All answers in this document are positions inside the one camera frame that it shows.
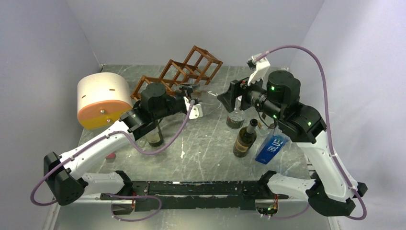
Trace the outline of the green wine bottle tan label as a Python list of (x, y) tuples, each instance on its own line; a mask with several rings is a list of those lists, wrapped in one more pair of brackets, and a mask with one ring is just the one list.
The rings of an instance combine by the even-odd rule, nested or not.
[(243, 158), (248, 154), (248, 150), (251, 148), (257, 138), (256, 127), (258, 120), (253, 118), (249, 124), (240, 129), (236, 141), (233, 146), (233, 154), (238, 158)]

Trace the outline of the clear glass bottle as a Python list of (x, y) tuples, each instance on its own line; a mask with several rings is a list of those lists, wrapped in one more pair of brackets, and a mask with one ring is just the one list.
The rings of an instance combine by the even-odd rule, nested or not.
[(215, 84), (195, 84), (192, 85), (192, 89), (192, 98), (197, 98), (208, 104), (219, 102), (217, 97), (226, 92), (226, 88), (224, 88), (223, 85)]

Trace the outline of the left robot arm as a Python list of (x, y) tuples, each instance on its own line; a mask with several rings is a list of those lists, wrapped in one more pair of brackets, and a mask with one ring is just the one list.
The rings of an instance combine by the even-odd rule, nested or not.
[[(141, 92), (141, 98), (133, 108), (123, 112), (105, 131), (61, 155), (54, 152), (47, 154), (44, 157), (43, 181), (48, 185), (55, 202), (66, 206), (82, 195), (97, 193), (115, 194), (120, 199), (130, 197), (133, 186), (124, 172), (94, 174), (88, 173), (88, 170), (98, 160), (127, 144), (132, 144), (145, 155), (155, 155), (168, 148), (190, 119), (203, 115), (198, 99), (192, 97), (193, 92), (193, 86), (181, 84), (171, 96), (162, 83), (151, 83)], [(184, 113), (185, 119), (172, 140), (162, 148), (147, 152), (135, 144), (135, 141), (154, 130), (160, 119), (177, 113)]]

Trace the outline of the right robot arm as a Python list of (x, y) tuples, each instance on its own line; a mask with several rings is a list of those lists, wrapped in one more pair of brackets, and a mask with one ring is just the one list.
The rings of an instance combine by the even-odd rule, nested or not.
[(271, 171), (258, 186), (263, 198), (274, 194), (292, 196), (308, 202), (326, 217), (349, 217), (354, 199), (364, 196), (367, 186), (355, 181), (341, 165), (339, 156), (328, 143), (327, 125), (313, 107), (299, 101), (301, 83), (293, 74), (278, 70), (268, 75), (267, 84), (233, 80), (218, 100), (228, 112), (241, 98), (241, 110), (251, 107), (272, 118), (279, 130), (302, 149), (315, 168), (317, 178), (298, 179)]

